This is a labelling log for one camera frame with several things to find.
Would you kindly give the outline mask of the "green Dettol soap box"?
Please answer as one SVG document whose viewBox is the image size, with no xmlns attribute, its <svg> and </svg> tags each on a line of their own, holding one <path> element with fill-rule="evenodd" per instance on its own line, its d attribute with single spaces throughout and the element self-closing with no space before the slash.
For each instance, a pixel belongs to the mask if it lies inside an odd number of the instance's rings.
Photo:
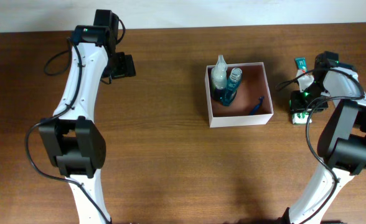
<svg viewBox="0 0 366 224">
<path fill-rule="evenodd" d="M 292 114 L 293 124 L 306 124 L 309 117 L 308 112 L 294 113 Z"/>
</svg>

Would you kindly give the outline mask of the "blue disposable razor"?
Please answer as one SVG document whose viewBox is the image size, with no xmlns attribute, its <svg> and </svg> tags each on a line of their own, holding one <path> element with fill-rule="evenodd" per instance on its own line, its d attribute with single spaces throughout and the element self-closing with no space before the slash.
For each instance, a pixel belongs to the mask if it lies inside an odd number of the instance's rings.
<svg viewBox="0 0 366 224">
<path fill-rule="evenodd" d="M 254 106 L 254 108 L 250 111 L 249 115 L 256 115 L 256 113 L 258 112 L 258 110 L 260 109 L 260 107 L 263 104 L 263 100 L 264 100 L 264 96 L 259 97 L 259 103 L 257 105 Z"/>
</svg>

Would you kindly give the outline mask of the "teal mouthwash bottle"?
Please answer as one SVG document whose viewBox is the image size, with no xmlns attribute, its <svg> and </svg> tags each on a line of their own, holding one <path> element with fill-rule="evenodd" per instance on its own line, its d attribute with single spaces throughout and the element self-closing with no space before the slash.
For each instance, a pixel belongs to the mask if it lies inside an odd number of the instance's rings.
<svg viewBox="0 0 366 224">
<path fill-rule="evenodd" d="M 233 68 L 230 72 L 230 75 L 227 79 L 225 93 L 221 100 L 223 106 L 230 106 L 232 101 L 235 99 L 238 87 L 242 81 L 242 74 L 242 70 L 238 67 Z"/>
</svg>

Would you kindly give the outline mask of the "foam soap pump bottle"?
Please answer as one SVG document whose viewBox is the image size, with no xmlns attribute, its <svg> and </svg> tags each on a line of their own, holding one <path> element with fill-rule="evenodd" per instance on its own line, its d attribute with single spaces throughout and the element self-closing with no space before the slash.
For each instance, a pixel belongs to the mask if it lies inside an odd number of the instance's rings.
<svg viewBox="0 0 366 224">
<path fill-rule="evenodd" d="M 214 68 L 211 70 L 210 92 L 215 101 L 221 101 L 227 86 L 227 63 L 223 55 L 218 56 Z"/>
</svg>

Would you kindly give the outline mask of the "red green toothpaste tube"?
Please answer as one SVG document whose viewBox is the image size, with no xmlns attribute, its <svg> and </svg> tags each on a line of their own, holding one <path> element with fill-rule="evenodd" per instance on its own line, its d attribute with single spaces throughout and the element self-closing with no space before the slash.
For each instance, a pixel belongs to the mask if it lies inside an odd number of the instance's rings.
<svg viewBox="0 0 366 224">
<path fill-rule="evenodd" d="M 298 70 L 303 70 L 305 72 L 307 71 L 307 63 L 305 57 L 296 57 L 294 61 L 296 62 Z"/>
</svg>

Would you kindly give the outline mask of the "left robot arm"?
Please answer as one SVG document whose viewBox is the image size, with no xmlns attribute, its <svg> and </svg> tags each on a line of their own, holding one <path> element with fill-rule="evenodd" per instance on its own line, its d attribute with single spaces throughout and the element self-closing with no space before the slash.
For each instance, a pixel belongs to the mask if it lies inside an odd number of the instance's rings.
<svg viewBox="0 0 366 224">
<path fill-rule="evenodd" d="M 67 83 L 52 117 L 35 125 L 57 181 L 70 186 L 80 223 L 111 223 L 103 197 L 101 169 L 106 142 L 95 126 L 94 111 L 100 83 L 136 74 L 133 58 L 117 52 L 123 25 L 111 10 L 98 9 L 93 25 L 76 26 L 67 41 Z"/>
</svg>

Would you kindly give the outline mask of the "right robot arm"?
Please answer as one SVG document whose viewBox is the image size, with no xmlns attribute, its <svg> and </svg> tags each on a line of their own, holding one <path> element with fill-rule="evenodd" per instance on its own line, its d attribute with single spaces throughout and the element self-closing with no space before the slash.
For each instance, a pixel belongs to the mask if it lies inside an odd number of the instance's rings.
<svg viewBox="0 0 366 224">
<path fill-rule="evenodd" d="M 278 223 L 322 223 L 327 209 L 342 188 L 366 169 L 366 92 L 358 80 L 357 69 L 342 63 L 339 55 L 325 51 L 308 70 L 297 58 L 294 79 L 280 83 L 282 90 L 299 85 L 289 101 L 293 124 L 305 124 L 306 142 L 314 113 L 324 111 L 329 102 L 335 110 L 310 152 L 318 161 L 314 175 L 302 196 L 288 207 Z"/>
</svg>

